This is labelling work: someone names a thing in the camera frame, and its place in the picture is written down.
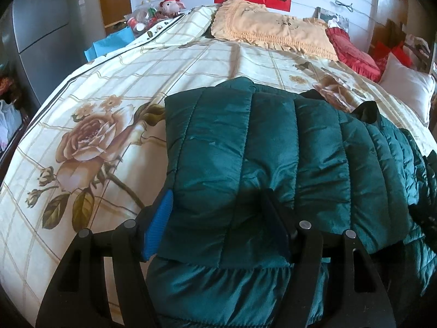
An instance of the bed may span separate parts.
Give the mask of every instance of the bed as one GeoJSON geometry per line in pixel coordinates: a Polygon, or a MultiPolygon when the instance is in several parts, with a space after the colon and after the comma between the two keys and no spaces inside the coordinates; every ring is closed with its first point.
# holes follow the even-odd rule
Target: bed
{"type": "MultiPolygon", "coordinates": [[[[30,122],[1,186],[0,282],[31,324],[76,232],[111,230],[159,193],[167,169],[166,96],[246,76],[291,93],[317,89],[346,112],[374,100],[383,116],[411,132],[423,156],[437,151],[411,109],[343,63],[208,38],[216,10],[195,8],[159,35],[80,67],[30,122]],[[73,146],[102,124],[96,147],[73,146]]],[[[428,259],[432,271],[435,254],[428,259]]],[[[105,269],[111,314],[121,322],[110,260],[105,269]]],[[[424,284],[431,271],[419,278],[424,284]]]]}

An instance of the plastic bag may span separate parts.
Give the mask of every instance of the plastic bag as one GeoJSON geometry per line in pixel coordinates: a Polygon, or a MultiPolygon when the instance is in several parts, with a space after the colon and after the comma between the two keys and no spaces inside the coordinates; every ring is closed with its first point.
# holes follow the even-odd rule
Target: plastic bag
{"type": "Polygon", "coordinates": [[[157,22],[156,7],[150,1],[144,2],[134,12],[125,16],[128,26],[132,29],[135,38],[145,33],[157,22]]]}
{"type": "Polygon", "coordinates": [[[90,49],[85,51],[85,56],[90,62],[102,55],[126,47],[135,40],[132,30],[129,27],[112,33],[104,39],[94,42],[90,49]]]}

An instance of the red cushion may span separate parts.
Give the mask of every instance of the red cushion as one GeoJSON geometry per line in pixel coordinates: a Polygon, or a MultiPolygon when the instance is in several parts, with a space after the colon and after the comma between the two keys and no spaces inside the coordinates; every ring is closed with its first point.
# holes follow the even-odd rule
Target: red cushion
{"type": "Polygon", "coordinates": [[[392,50],[389,47],[378,41],[376,42],[372,57],[374,60],[385,58],[390,54],[391,51],[392,50]]]}
{"type": "Polygon", "coordinates": [[[404,52],[403,50],[403,43],[401,43],[400,45],[394,47],[392,49],[392,53],[394,54],[394,56],[401,62],[401,64],[403,66],[406,66],[407,68],[410,68],[412,65],[412,60],[411,58],[404,52]]]}
{"type": "Polygon", "coordinates": [[[341,28],[332,27],[326,29],[326,35],[334,46],[338,59],[345,63],[356,73],[372,80],[379,81],[381,70],[369,54],[360,51],[355,47],[349,35],[341,28]]]}
{"type": "Polygon", "coordinates": [[[412,60],[406,54],[403,50],[404,43],[401,42],[396,47],[390,49],[389,47],[385,46],[381,42],[377,42],[374,52],[373,52],[373,59],[375,60],[376,65],[381,70],[381,73],[384,73],[385,67],[387,66],[387,60],[388,55],[392,53],[397,60],[401,62],[402,65],[406,66],[407,68],[410,68],[412,65],[412,60]]]}

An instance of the quilted jacket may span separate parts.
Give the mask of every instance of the quilted jacket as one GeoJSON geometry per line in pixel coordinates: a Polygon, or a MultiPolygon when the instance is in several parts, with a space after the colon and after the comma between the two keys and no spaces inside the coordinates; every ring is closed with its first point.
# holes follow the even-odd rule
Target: quilted jacket
{"type": "MultiPolygon", "coordinates": [[[[272,322],[293,267],[263,220],[264,188],[322,231],[353,229],[369,253],[404,241],[410,287],[395,311],[421,294],[435,254],[409,206],[430,204],[435,177],[407,131],[363,118],[247,78],[166,98],[175,200],[146,279],[163,327],[272,322]]],[[[327,278],[323,263],[310,323],[327,278]]]]}

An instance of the string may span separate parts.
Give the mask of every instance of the string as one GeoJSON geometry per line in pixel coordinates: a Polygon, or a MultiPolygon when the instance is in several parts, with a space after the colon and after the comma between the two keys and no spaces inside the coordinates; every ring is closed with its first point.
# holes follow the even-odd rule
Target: string
{"type": "Polygon", "coordinates": [[[372,21],[378,23],[377,20],[375,20],[374,18],[370,17],[368,14],[366,14],[366,13],[364,13],[364,12],[361,12],[361,11],[357,10],[356,8],[352,8],[352,4],[350,4],[350,5],[346,5],[346,4],[344,4],[344,3],[342,3],[342,2],[340,2],[340,1],[338,1],[338,0],[333,0],[333,1],[334,1],[334,2],[336,3],[336,5],[338,5],[338,6],[344,6],[344,7],[346,7],[350,12],[357,12],[357,13],[360,13],[361,15],[364,15],[364,16],[368,17],[369,19],[371,19],[372,21]]]}
{"type": "Polygon", "coordinates": [[[344,6],[344,7],[346,7],[349,11],[353,12],[352,4],[350,4],[350,5],[345,5],[344,3],[340,2],[340,1],[337,1],[337,0],[335,0],[335,3],[336,3],[336,5],[338,5],[338,6],[344,6]]]}

